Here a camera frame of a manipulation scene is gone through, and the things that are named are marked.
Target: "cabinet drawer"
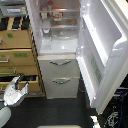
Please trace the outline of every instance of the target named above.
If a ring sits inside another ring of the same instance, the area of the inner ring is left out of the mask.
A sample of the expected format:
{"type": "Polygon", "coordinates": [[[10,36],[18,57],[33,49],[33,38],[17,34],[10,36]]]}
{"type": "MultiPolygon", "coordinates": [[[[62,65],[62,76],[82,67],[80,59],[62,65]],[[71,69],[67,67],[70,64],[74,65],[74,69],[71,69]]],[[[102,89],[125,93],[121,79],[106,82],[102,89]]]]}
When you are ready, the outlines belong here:
{"type": "Polygon", "coordinates": [[[34,65],[31,49],[0,50],[0,66],[34,65]]]}
{"type": "Polygon", "coordinates": [[[18,73],[22,73],[24,75],[38,75],[38,70],[36,65],[0,67],[0,76],[16,76],[18,73]]]}
{"type": "MultiPolygon", "coordinates": [[[[36,80],[28,81],[28,82],[29,82],[28,92],[39,92],[40,91],[38,76],[37,76],[36,80]]],[[[21,90],[24,87],[25,83],[26,83],[26,81],[20,82],[18,84],[18,88],[21,90]]],[[[9,84],[9,82],[0,82],[0,93],[3,93],[5,91],[8,84],[9,84]]]]}
{"type": "Polygon", "coordinates": [[[66,55],[45,60],[38,57],[42,78],[80,77],[77,60],[66,55]]]}
{"type": "Polygon", "coordinates": [[[52,98],[76,98],[79,79],[43,79],[46,96],[52,98]]]}
{"type": "Polygon", "coordinates": [[[29,30],[0,31],[0,49],[31,48],[29,30]]]}

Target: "refrigerator shelf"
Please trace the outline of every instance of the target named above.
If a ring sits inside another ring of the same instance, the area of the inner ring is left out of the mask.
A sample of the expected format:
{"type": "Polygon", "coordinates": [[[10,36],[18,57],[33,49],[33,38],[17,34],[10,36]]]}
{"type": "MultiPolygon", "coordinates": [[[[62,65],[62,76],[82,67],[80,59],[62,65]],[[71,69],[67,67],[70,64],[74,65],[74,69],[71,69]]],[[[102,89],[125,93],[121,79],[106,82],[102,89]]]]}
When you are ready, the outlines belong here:
{"type": "MultiPolygon", "coordinates": [[[[69,19],[78,19],[78,16],[63,16],[62,20],[69,20],[69,19]]],[[[46,19],[42,20],[54,20],[54,17],[47,17],[46,19]]]]}
{"type": "Polygon", "coordinates": [[[42,28],[51,28],[51,29],[58,29],[58,28],[79,28],[79,25],[53,25],[49,27],[42,27],[42,28]]]}
{"type": "Polygon", "coordinates": [[[80,9],[76,8],[76,9],[54,9],[54,10],[51,10],[51,11],[39,11],[39,13],[49,13],[49,12],[80,12],[80,9]]]}

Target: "door handle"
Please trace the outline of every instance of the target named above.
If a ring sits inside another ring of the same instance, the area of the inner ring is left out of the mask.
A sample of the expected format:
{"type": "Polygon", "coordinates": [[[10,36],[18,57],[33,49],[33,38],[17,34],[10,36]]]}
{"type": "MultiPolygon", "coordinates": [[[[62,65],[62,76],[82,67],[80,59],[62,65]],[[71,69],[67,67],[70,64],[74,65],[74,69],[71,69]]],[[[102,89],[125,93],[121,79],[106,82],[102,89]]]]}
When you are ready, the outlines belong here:
{"type": "Polygon", "coordinates": [[[8,63],[9,59],[5,60],[5,61],[0,61],[0,63],[8,63]]]}
{"type": "Polygon", "coordinates": [[[58,66],[65,65],[65,64],[68,64],[70,62],[71,62],[71,60],[66,60],[66,62],[62,62],[62,63],[57,63],[57,62],[54,62],[54,61],[50,61],[51,64],[55,64],[55,65],[58,65],[58,66]]]}
{"type": "Polygon", "coordinates": [[[0,75],[13,75],[16,74],[16,71],[14,70],[14,72],[2,72],[0,73],[0,75]]]}
{"type": "Polygon", "coordinates": [[[67,82],[69,82],[70,81],[70,79],[56,79],[56,80],[52,80],[52,82],[55,82],[55,83],[57,83],[57,84],[64,84],[64,83],[67,83],[67,82]]]}

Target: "wooden cabinet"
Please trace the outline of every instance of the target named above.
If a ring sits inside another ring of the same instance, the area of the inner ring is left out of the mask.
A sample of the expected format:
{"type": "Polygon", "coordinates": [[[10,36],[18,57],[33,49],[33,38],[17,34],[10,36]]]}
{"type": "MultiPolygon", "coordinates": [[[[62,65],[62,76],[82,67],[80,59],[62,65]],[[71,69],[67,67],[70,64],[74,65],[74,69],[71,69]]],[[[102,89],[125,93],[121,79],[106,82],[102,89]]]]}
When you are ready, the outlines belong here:
{"type": "MultiPolygon", "coordinates": [[[[29,81],[28,96],[43,96],[45,94],[30,28],[13,31],[11,30],[13,20],[14,18],[9,18],[7,30],[0,31],[0,93],[3,94],[10,82],[6,80],[1,82],[2,78],[24,74],[37,76],[36,80],[29,81]]],[[[19,83],[19,89],[24,87],[26,81],[19,83]]]]}
{"type": "Polygon", "coordinates": [[[31,49],[0,50],[0,66],[34,65],[31,49]]]}
{"type": "Polygon", "coordinates": [[[16,76],[20,73],[24,75],[38,75],[38,69],[36,65],[0,67],[0,76],[16,76]]]}
{"type": "Polygon", "coordinates": [[[29,30],[0,31],[0,49],[31,48],[29,30]]]}
{"type": "MultiPolygon", "coordinates": [[[[40,82],[38,76],[36,77],[36,80],[28,81],[28,82],[29,82],[28,93],[40,91],[40,85],[39,85],[40,82]]],[[[18,89],[21,90],[24,87],[25,83],[26,81],[20,82],[18,84],[18,89]]],[[[8,84],[9,82],[0,82],[0,93],[4,93],[8,84]]]]}

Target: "refrigerator drawer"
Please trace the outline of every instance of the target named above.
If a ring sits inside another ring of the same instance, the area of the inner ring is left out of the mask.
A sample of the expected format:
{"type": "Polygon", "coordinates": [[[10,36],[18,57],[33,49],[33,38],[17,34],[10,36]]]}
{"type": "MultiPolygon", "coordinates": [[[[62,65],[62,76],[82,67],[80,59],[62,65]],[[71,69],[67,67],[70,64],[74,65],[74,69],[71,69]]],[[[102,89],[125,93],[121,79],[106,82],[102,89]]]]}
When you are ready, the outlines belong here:
{"type": "Polygon", "coordinates": [[[79,79],[43,79],[47,99],[76,98],[79,79]]]}
{"type": "Polygon", "coordinates": [[[31,48],[29,30],[0,31],[0,49],[31,48]]]}
{"type": "Polygon", "coordinates": [[[38,61],[42,78],[80,77],[76,59],[68,55],[39,56],[38,61]]]}
{"type": "MultiPolygon", "coordinates": [[[[0,82],[0,93],[4,93],[7,85],[10,82],[0,82]]],[[[38,82],[38,76],[36,76],[35,80],[32,80],[32,81],[28,80],[28,82],[29,82],[28,92],[38,92],[38,91],[40,91],[39,82],[38,82]]],[[[18,88],[21,90],[24,87],[25,83],[26,83],[26,81],[20,82],[18,84],[18,88]]]]}
{"type": "Polygon", "coordinates": [[[27,10],[25,5],[1,6],[0,8],[3,16],[6,16],[6,17],[16,17],[16,16],[27,15],[27,10]]]}
{"type": "Polygon", "coordinates": [[[0,76],[16,76],[22,73],[24,75],[38,75],[36,65],[32,66],[13,66],[13,67],[0,67],[0,76]]]}
{"type": "Polygon", "coordinates": [[[0,50],[0,66],[34,64],[31,49],[0,50]]]}

